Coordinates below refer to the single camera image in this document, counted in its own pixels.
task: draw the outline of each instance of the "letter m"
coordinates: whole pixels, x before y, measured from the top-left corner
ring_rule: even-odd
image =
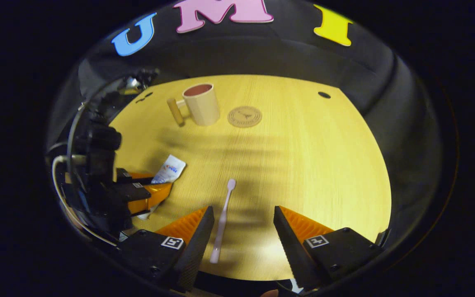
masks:
[[[230,7],[235,13],[230,20],[236,23],[269,23],[274,17],[266,11],[263,0],[184,0],[175,4],[181,9],[181,26],[178,33],[186,33],[201,28],[204,21],[198,19],[198,13],[214,24],[223,21]]]

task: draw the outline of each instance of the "toothbrush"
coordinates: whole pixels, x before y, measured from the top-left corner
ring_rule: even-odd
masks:
[[[214,264],[219,262],[221,241],[223,241],[223,232],[225,231],[226,225],[226,208],[228,207],[228,199],[230,198],[230,193],[236,187],[236,180],[230,179],[226,187],[228,188],[228,194],[226,194],[226,201],[225,206],[223,207],[223,212],[221,212],[221,216],[219,217],[219,224],[217,225],[217,235],[215,237],[214,249],[212,250],[212,254],[210,256],[210,263]]]

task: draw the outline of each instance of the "cork coaster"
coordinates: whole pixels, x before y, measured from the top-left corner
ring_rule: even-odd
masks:
[[[252,106],[236,107],[228,113],[228,122],[239,128],[256,126],[261,119],[261,111]]]

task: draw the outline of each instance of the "orange gripper pad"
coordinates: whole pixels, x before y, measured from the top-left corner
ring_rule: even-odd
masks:
[[[128,202],[128,209],[131,214],[137,214],[138,212],[148,210],[148,200],[136,200]]]
[[[334,231],[333,229],[315,222],[306,216],[302,216],[288,208],[280,206],[280,209],[289,223],[289,226],[291,226],[292,232],[294,232],[296,238],[298,238],[298,241],[300,241],[301,244],[303,244],[303,241],[308,238]]]
[[[144,188],[151,193],[151,198],[148,198],[148,209],[153,205],[161,203],[170,195],[172,184],[173,183],[168,182],[167,184],[147,184],[144,186]]]
[[[182,238],[186,244],[190,242],[195,230],[198,228],[201,219],[208,207],[194,211],[191,214],[182,217],[171,224],[164,226],[155,233],[170,237]]]

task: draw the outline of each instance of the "yellow letter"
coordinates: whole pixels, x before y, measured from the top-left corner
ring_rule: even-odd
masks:
[[[313,32],[318,36],[349,47],[351,40],[347,38],[347,24],[353,24],[353,21],[316,4],[315,7],[322,11],[322,25],[316,27]]]

